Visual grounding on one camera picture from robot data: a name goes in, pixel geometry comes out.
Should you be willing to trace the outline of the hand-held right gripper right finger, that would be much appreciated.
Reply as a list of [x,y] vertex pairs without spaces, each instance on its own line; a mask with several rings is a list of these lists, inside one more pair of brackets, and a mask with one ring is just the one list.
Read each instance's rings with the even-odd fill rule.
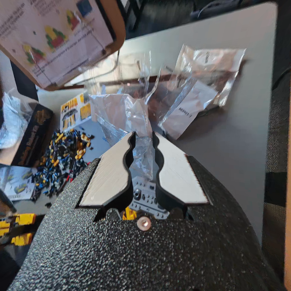
[[191,156],[157,132],[152,133],[155,149],[156,198],[167,211],[188,206],[207,205],[209,198],[199,182]]

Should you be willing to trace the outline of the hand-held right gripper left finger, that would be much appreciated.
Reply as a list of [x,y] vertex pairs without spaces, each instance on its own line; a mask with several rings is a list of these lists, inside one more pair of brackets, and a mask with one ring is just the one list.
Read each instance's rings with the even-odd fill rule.
[[79,202],[80,208],[125,209],[133,199],[129,170],[134,161],[136,133],[129,132],[107,150],[94,168]]

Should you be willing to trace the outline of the pile of small building pieces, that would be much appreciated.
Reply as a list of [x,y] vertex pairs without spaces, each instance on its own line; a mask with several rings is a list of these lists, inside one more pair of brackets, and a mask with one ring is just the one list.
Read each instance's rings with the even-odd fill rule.
[[84,156],[87,150],[93,150],[94,138],[94,135],[76,129],[62,133],[55,131],[40,158],[37,172],[32,175],[35,189],[30,200],[36,202],[41,194],[49,198],[58,196],[68,183],[77,178],[90,164]]

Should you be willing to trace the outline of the clear parts bag white header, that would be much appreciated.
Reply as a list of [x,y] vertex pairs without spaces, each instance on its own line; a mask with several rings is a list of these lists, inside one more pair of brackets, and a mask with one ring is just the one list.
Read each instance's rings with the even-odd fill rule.
[[110,147],[128,133],[136,133],[131,169],[146,181],[153,180],[152,127],[143,99],[134,99],[129,94],[89,95],[89,98],[92,121],[99,123]]

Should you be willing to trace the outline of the cardboard set box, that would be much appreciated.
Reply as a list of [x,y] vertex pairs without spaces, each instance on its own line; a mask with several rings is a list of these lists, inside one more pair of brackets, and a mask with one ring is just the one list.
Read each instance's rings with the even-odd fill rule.
[[53,111],[36,103],[11,166],[33,167],[41,157],[46,134],[53,118]]

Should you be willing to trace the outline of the grey control hub block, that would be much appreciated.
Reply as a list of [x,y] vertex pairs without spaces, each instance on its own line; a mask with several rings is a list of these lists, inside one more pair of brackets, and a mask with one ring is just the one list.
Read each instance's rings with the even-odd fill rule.
[[133,178],[132,183],[134,193],[129,209],[136,212],[142,210],[160,220],[169,216],[169,212],[157,201],[155,182],[146,182],[142,177],[136,176]]

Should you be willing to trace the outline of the yellow black sticker sheet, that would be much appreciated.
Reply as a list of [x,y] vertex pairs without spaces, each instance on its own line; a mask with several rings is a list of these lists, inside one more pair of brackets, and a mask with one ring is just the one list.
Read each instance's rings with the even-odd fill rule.
[[60,131],[66,132],[91,119],[90,98],[87,91],[78,94],[60,108]]

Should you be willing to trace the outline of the open instruction booklet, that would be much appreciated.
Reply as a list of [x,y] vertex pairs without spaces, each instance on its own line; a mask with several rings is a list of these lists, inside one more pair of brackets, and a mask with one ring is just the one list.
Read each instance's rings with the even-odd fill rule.
[[12,202],[30,200],[35,189],[35,183],[32,182],[32,176],[36,172],[37,170],[35,168],[1,166],[1,190]]

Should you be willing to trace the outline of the partly built yellow model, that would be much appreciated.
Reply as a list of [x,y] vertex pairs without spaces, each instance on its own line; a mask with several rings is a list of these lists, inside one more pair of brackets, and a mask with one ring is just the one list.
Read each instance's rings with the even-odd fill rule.
[[0,246],[31,244],[36,214],[17,214],[0,221]]

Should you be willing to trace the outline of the crumpled empty clear bag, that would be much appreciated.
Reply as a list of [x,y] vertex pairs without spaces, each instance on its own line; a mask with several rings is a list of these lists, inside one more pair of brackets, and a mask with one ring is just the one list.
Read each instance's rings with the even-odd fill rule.
[[175,70],[182,77],[193,76],[217,92],[210,107],[224,107],[245,55],[244,49],[198,49],[184,44]]

